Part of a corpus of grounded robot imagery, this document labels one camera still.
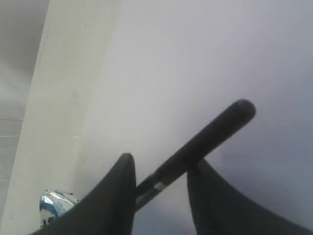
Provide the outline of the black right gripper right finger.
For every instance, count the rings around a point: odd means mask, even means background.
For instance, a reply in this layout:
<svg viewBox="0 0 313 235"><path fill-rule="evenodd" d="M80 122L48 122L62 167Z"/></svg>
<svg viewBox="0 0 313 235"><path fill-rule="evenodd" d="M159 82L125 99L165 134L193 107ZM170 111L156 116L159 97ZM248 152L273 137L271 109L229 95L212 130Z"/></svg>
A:
<svg viewBox="0 0 313 235"><path fill-rule="evenodd" d="M206 160L187 172L187 188L198 235L311 235L260 206L227 182Z"/></svg>

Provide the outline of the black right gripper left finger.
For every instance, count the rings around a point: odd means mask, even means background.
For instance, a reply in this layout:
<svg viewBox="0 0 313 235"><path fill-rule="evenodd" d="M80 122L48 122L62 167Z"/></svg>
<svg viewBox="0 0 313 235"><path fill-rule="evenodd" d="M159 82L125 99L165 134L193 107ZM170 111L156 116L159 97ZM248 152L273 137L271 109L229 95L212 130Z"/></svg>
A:
<svg viewBox="0 0 313 235"><path fill-rule="evenodd" d="M36 235L130 235L135 214L134 158L122 154L77 205Z"/></svg>

